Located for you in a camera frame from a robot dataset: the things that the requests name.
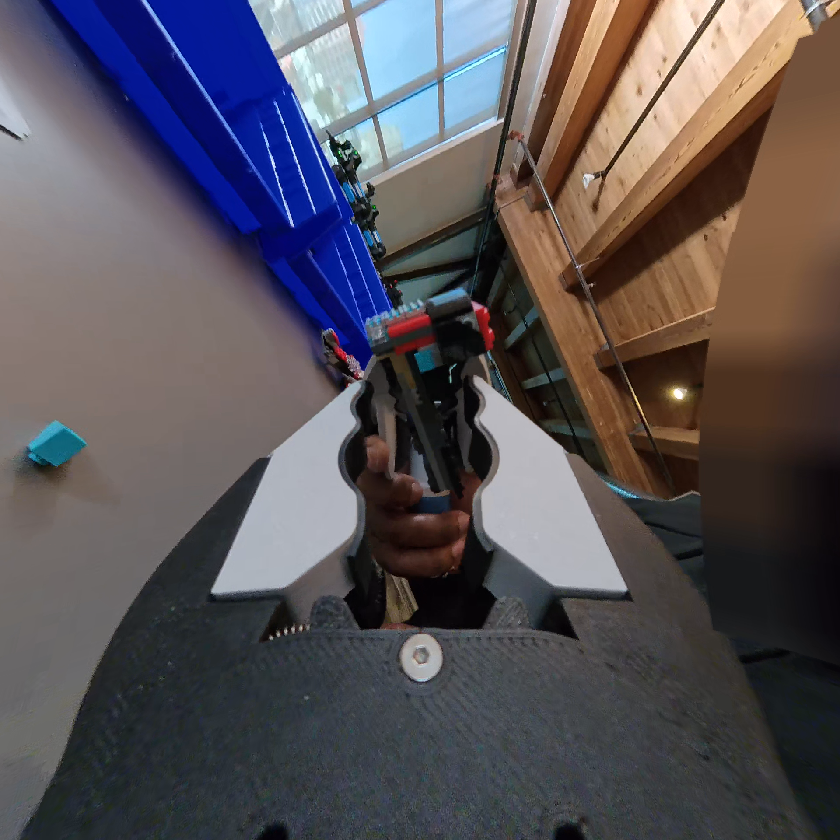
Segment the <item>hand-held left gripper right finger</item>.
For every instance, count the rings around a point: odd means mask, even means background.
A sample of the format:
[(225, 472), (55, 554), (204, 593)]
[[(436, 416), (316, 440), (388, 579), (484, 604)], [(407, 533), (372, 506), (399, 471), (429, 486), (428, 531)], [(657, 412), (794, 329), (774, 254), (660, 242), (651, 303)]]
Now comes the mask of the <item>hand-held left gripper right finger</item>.
[(461, 564), (467, 585), (518, 598), (535, 626), (560, 598), (629, 600), (563, 447), (477, 375), (465, 376), (463, 404), (468, 471), (480, 479)]

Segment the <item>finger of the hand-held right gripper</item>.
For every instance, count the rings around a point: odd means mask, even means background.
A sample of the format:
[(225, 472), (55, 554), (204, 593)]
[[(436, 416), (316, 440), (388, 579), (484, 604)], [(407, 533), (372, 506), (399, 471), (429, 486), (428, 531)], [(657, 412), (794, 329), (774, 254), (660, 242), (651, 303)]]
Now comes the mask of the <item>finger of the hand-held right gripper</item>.
[(456, 397), (456, 441), (465, 470), (492, 470), (492, 438), (487, 427), (489, 372), (484, 357), (469, 360)]
[(396, 474), (397, 422), (396, 399), (391, 393), (385, 367), (376, 357), (371, 358), (364, 370), (364, 380), (371, 385), (371, 408), (377, 428), (377, 436), (388, 447), (388, 461), (385, 475), (392, 480)]

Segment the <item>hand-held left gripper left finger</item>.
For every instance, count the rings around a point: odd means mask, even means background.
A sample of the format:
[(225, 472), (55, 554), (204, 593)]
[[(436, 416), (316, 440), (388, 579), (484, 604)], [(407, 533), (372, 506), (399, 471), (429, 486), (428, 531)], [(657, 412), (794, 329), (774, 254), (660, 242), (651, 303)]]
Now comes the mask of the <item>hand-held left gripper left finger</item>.
[(355, 483), (372, 396), (370, 383), (351, 385), (272, 452), (211, 588), (215, 601), (277, 597), (295, 622), (326, 595), (357, 591), (363, 604), (376, 603)]

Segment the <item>red black toy brick build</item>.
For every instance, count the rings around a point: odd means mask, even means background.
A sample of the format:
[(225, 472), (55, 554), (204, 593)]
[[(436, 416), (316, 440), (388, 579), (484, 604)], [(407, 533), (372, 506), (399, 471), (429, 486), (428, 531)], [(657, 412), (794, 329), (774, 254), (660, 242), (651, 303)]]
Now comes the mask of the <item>red black toy brick build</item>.
[(433, 327), (434, 345), (442, 362), (467, 362), (493, 350), (495, 333), (487, 307), (464, 288), (439, 293), (426, 301)]

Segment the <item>long black toy brick assembly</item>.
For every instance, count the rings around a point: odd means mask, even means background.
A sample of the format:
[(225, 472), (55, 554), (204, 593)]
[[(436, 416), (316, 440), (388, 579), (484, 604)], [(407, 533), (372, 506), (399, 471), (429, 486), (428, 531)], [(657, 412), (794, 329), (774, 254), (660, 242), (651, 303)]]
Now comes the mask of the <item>long black toy brick assembly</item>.
[(442, 362), (425, 303), (412, 301), (369, 318), (365, 329), (372, 358), (385, 367), (395, 398), (397, 454), (400, 429), (411, 435), (413, 449), (424, 456), (434, 483), (461, 496), (464, 468), (457, 450), (456, 397), (459, 363)]

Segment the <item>teal sloped toy brick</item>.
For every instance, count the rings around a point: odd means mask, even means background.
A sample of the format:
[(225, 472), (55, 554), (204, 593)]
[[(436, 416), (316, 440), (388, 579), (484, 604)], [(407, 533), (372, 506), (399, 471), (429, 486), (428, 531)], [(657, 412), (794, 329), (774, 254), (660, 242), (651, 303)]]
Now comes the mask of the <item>teal sloped toy brick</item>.
[(42, 467), (60, 467), (88, 446), (87, 441), (58, 421), (46, 425), (26, 448), (28, 459)]

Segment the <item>blue plastic bin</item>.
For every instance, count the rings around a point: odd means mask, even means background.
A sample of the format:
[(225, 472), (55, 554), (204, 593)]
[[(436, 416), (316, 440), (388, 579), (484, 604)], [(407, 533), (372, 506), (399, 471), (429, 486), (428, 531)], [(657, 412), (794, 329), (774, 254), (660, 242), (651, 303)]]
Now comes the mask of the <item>blue plastic bin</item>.
[(360, 230), (345, 222), (296, 254), (297, 242), (266, 230), (258, 241), (265, 262), (304, 312), (320, 328), (335, 329), (342, 346), (367, 365), (372, 352), (365, 323), (391, 303)]
[(350, 205), (247, 2), (52, 5), (216, 210), (271, 258), (347, 230)]

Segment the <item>instruction booklet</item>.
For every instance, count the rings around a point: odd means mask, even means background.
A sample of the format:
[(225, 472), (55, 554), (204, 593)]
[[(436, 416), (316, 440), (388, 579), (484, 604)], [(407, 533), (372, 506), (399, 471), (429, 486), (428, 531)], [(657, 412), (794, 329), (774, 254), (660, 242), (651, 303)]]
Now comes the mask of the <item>instruction booklet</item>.
[(25, 140), (30, 135), (30, 128), (3, 77), (1, 77), (0, 104), (1, 130), (18, 140)]

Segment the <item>grey desk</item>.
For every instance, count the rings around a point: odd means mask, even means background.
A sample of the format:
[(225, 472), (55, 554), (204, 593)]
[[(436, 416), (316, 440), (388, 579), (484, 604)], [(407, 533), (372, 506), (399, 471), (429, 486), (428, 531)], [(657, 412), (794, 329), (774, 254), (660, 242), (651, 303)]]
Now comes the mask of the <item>grey desk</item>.
[[(76, 33), (2, 2), (2, 838), (168, 552), (334, 395), (309, 326)], [(60, 467), (27, 444), (87, 441)]]

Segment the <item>person's right hand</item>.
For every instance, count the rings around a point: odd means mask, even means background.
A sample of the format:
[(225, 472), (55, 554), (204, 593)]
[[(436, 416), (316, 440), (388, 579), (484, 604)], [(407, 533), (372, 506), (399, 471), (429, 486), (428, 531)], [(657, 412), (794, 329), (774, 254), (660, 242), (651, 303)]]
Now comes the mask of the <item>person's right hand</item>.
[(365, 439), (366, 467), (356, 480), (365, 502), (365, 527), (371, 553), (389, 574), (405, 579), (434, 579), (456, 572), (463, 559), (473, 499), (481, 479), (462, 471), (463, 494), (450, 494), (450, 509), (417, 510), (421, 482), (409, 474), (386, 474), (390, 449), (377, 437)]

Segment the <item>person's black jacket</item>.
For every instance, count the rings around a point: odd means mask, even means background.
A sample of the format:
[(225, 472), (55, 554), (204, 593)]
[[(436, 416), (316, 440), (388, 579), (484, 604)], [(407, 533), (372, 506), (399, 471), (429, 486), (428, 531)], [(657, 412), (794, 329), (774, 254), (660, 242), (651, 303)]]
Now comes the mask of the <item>person's black jacket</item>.
[[(615, 493), (664, 544), (704, 601), (700, 494), (673, 500)], [(839, 838), (839, 671), (782, 648), (730, 638), (777, 743), (791, 787), (822, 838)]]

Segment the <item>large window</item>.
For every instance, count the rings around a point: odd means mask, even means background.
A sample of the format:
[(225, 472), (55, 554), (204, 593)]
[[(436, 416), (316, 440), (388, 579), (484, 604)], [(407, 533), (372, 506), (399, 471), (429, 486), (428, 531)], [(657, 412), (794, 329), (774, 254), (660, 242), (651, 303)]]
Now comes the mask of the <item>large window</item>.
[(360, 179), (497, 119), (518, 2), (251, 1), (322, 151)]

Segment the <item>silver air duct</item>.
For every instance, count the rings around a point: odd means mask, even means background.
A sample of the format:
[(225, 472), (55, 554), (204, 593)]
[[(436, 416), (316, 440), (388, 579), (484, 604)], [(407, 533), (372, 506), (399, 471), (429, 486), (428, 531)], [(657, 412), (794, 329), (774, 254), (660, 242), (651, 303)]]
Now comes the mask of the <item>silver air duct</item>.
[(629, 499), (641, 499), (641, 500), (648, 500), (648, 501), (665, 501), (662, 497), (656, 496), (655, 494), (651, 494), (645, 492), (643, 490), (639, 490), (638, 488), (629, 486), (622, 481), (607, 475), (605, 472), (600, 470), (596, 470), (595, 473), (598, 477), (604, 482), (614, 493), (616, 493), (620, 498), (629, 500)]

